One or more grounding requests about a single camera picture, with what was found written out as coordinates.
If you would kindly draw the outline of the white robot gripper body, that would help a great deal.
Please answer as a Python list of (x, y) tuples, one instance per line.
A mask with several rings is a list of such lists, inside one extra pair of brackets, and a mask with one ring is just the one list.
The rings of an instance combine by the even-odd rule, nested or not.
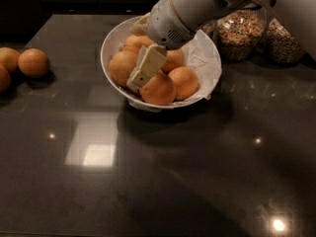
[(147, 35), (154, 42), (167, 49), (179, 49), (195, 34), (183, 24), (172, 0), (159, 0), (152, 8), (147, 20)]

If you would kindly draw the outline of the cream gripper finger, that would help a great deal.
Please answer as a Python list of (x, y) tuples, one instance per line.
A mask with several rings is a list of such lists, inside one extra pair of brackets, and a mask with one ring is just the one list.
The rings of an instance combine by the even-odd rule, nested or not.
[(148, 83), (162, 68), (167, 60), (167, 50), (163, 45), (152, 43), (142, 46), (127, 80), (126, 86), (132, 92), (137, 92)]
[(146, 13), (141, 16), (131, 27), (130, 32), (136, 36), (146, 36), (147, 35), (147, 25), (150, 17), (150, 13)]

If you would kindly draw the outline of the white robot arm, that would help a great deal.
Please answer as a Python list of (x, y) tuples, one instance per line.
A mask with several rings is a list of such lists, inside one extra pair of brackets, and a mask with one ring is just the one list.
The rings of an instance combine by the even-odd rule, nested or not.
[(179, 49), (205, 24), (250, 4), (264, 7), (316, 59), (316, 0), (159, 0), (131, 32), (167, 49)]

